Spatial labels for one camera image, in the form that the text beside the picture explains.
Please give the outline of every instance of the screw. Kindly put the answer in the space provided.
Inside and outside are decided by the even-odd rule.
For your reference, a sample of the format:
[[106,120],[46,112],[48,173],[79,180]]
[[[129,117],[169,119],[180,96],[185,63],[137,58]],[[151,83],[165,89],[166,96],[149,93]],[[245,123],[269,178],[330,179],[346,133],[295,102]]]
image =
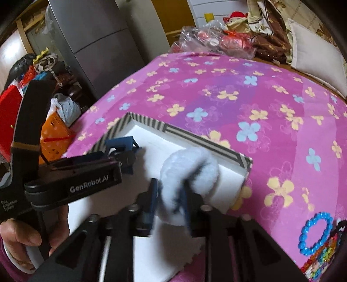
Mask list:
[[89,217],[89,222],[97,222],[99,219],[100,219],[100,216],[99,216],[99,215],[97,215],[97,214],[92,214],[92,215]]
[[250,221],[252,219],[252,217],[249,215],[249,214],[243,214],[241,216],[241,218],[244,220],[244,221]]
[[212,210],[212,207],[209,206],[209,205],[202,205],[200,207],[200,209],[203,211],[203,212],[210,212]]
[[132,204],[132,205],[129,206],[129,211],[132,212],[132,213],[133,212],[137,212],[138,209],[139,209],[139,206],[137,204]]

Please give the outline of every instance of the purple sleeve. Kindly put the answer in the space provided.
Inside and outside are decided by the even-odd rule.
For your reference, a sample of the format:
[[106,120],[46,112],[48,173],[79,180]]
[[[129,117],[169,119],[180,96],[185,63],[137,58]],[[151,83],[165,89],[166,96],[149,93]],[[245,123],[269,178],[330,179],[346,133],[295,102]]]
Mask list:
[[13,265],[13,263],[9,260],[5,253],[5,249],[3,247],[3,240],[0,237],[0,263],[4,266],[8,274],[12,277],[15,282],[26,282],[30,275],[20,271],[17,267]]

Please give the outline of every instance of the orange plastic basket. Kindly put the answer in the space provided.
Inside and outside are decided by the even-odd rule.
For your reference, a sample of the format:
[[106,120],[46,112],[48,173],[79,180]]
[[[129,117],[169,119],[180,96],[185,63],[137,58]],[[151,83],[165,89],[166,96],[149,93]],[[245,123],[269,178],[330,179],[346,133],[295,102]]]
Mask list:
[[70,146],[75,133],[70,130],[57,112],[50,115],[42,126],[41,150],[48,161],[60,159]]

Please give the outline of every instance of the pink bed sheet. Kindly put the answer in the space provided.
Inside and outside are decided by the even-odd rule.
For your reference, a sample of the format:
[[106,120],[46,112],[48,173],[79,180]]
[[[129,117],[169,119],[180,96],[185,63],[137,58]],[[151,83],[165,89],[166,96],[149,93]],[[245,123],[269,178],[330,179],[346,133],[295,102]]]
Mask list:
[[[347,106],[288,70],[213,54],[163,54],[111,89],[73,126],[67,156],[85,154],[131,111],[253,158],[230,213],[251,214],[301,267],[298,237],[317,212],[346,217]],[[318,223],[308,245],[324,230]],[[201,281],[197,256],[172,281]]]

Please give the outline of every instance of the gray refrigerator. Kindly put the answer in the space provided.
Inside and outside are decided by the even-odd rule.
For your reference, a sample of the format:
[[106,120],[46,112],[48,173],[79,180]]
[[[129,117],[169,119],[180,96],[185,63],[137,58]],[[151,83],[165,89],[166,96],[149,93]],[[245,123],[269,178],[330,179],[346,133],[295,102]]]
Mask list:
[[50,34],[84,91],[100,99],[144,66],[115,0],[49,0]]

